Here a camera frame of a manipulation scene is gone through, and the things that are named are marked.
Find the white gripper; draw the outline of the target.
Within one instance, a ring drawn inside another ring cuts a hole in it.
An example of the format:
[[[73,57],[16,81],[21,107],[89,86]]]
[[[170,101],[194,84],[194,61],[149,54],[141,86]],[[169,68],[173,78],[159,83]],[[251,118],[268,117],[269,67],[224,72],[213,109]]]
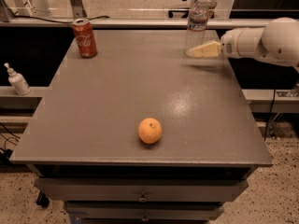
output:
[[[218,57],[222,53],[228,58],[245,58],[248,49],[245,47],[247,28],[236,28],[226,31],[221,37],[221,42],[208,41],[188,50],[188,55],[195,58]]]

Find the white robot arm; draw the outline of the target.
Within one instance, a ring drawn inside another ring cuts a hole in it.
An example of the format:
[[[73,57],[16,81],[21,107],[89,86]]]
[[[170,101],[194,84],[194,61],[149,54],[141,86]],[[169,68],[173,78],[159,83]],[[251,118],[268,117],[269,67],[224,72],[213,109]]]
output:
[[[299,65],[299,21],[278,18],[261,28],[235,28],[221,41],[211,40],[187,50],[193,58],[251,58],[262,63],[294,67]]]

